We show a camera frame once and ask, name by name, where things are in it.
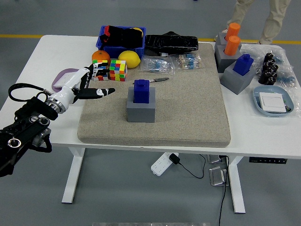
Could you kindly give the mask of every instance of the rubik's cube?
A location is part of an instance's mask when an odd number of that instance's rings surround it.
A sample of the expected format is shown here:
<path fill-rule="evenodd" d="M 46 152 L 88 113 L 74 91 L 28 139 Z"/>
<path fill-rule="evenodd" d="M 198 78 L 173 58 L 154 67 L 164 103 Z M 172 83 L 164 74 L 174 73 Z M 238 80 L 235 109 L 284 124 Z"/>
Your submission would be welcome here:
<path fill-rule="evenodd" d="M 125 60 L 111 60 L 110 79 L 125 81 L 127 78 L 127 63 Z"/>
<path fill-rule="evenodd" d="M 107 60 L 92 60 L 93 64 L 96 63 L 107 63 Z M 108 66 L 100 66 L 93 70 L 93 74 L 95 74 L 95 77 L 93 78 L 94 81 L 104 81 L 109 80 L 109 73 L 106 73 L 105 75 L 100 75 L 100 72 L 102 69 L 108 69 Z"/>

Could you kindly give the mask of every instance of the shoe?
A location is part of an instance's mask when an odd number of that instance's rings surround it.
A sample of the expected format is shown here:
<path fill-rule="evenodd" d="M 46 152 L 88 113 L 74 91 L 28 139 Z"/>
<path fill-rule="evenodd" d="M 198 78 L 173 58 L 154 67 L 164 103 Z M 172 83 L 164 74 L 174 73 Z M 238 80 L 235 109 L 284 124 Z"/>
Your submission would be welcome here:
<path fill-rule="evenodd" d="M 222 31 L 222 33 L 227 33 L 227 32 L 228 32 L 227 28 Z"/>

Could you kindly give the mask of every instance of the gray block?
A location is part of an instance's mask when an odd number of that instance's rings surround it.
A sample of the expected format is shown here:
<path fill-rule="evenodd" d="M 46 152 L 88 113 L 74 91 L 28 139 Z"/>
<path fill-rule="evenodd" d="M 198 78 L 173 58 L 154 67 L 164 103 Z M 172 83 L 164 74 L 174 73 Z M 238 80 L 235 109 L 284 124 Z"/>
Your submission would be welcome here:
<path fill-rule="evenodd" d="M 128 88 L 127 93 L 127 121 L 155 122 L 156 88 L 150 87 L 150 103 L 134 103 L 134 87 Z"/>
<path fill-rule="evenodd" d="M 216 51 L 217 46 L 225 46 L 227 45 L 227 41 L 225 40 L 227 33 L 219 32 L 217 35 L 217 38 L 215 40 L 215 46 L 214 46 L 214 51 Z"/>
<path fill-rule="evenodd" d="M 251 67 L 247 74 L 242 76 L 233 70 L 235 63 L 236 62 L 226 68 L 224 74 L 220 78 L 220 82 L 224 87 L 238 95 L 248 85 L 250 85 L 256 71 Z"/>
<path fill-rule="evenodd" d="M 237 50 L 234 56 L 228 56 L 224 53 L 225 48 L 226 46 L 217 46 L 217 51 L 214 53 L 218 73 L 224 73 L 225 69 L 237 61 L 242 55 L 239 50 Z"/>

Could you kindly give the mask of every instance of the light blue tray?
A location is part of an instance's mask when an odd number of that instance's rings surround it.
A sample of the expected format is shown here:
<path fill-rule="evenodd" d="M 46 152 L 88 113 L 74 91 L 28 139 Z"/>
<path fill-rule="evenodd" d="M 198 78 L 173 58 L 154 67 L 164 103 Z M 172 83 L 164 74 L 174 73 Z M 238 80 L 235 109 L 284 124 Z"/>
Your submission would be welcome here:
<path fill-rule="evenodd" d="M 259 93 L 264 92 L 264 93 L 280 93 L 282 94 L 282 98 L 284 103 L 286 104 L 286 106 L 290 107 L 291 110 L 289 112 L 286 113 L 271 113 L 271 112 L 266 112 L 261 108 L 261 104 L 260 104 L 260 97 L 259 97 Z M 288 93 L 281 87 L 279 86 L 258 86 L 256 88 L 254 88 L 253 91 L 253 100 L 255 102 L 255 105 L 257 107 L 257 109 L 263 113 L 266 116 L 271 116 L 271 117 L 279 117 L 279 116 L 285 116 L 290 114 L 291 112 L 293 112 L 293 102 L 292 99 L 290 97 L 290 95 L 288 95 Z"/>

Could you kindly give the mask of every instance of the white card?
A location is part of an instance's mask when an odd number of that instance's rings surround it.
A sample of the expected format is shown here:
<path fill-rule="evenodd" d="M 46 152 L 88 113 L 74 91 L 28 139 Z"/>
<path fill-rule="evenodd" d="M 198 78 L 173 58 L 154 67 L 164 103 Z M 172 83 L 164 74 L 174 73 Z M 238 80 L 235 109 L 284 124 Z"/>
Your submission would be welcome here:
<path fill-rule="evenodd" d="M 266 112 L 285 113 L 285 104 L 280 93 L 259 93 L 261 108 Z"/>

